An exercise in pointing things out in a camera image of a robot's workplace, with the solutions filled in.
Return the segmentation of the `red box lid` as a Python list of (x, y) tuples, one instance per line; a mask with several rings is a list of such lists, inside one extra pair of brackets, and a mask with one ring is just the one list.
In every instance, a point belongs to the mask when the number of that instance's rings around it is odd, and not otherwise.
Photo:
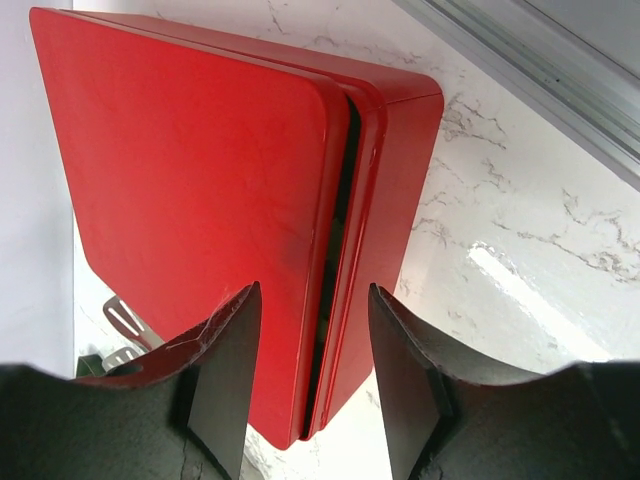
[(48, 8), (29, 23), (93, 271), (172, 339), (259, 282), (250, 421), (304, 430), (351, 113), (325, 76)]

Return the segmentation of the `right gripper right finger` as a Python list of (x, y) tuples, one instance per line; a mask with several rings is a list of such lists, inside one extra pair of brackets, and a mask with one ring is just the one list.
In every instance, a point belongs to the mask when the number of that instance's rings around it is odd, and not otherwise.
[(539, 375), (465, 345), (378, 285), (368, 318), (394, 478), (638, 477), (637, 362)]

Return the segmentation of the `dark green tray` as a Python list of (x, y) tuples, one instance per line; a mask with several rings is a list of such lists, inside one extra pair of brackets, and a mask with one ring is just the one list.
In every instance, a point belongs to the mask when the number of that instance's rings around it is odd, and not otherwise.
[(103, 358), (99, 354), (80, 355), (76, 363), (76, 378), (101, 377), (106, 373)]

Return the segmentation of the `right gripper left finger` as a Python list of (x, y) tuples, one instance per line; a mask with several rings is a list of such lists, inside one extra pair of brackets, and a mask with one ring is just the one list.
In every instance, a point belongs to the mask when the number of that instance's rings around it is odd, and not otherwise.
[(261, 312), (252, 283), (207, 320), (98, 377), (3, 365), (2, 477), (238, 478)]

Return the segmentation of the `metal tongs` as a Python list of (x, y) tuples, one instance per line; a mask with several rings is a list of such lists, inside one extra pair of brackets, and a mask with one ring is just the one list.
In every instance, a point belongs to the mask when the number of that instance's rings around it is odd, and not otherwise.
[(103, 359), (102, 367), (106, 372), (149, 353), (164, 343), (119, 296), (114, 295), (107, 300), (102, 310), (111, 326), (132, 344), (119, 348)]

